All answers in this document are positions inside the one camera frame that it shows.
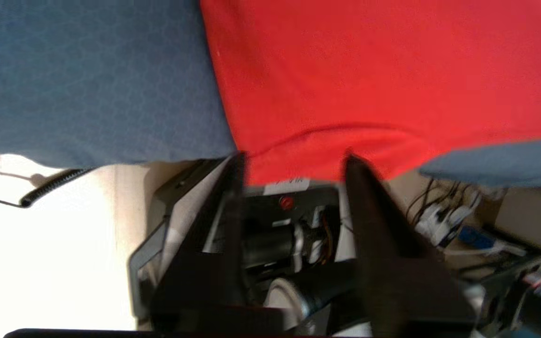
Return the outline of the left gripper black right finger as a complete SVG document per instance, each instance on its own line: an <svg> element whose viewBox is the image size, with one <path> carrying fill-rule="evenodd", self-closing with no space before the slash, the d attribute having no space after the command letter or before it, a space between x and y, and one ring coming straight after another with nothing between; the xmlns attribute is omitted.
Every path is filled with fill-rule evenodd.
<svg viewBox="0 0 541 338"><path fill-rule="evenodd" d="M477 313L374 169L350 154L344 161L344 185L358 291L373 336L470 337Z"/></svg>

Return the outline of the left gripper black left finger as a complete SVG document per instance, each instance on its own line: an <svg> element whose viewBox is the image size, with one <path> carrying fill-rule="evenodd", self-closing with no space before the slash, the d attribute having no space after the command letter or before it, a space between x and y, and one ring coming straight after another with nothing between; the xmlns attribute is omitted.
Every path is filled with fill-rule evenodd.
<svg viewBox="0 0 541 338"><path fill-rule="evenodd" d="M249 303L242 267L246 156L231 157L151 302L153 330L282 330L281 310Z"/></svg>

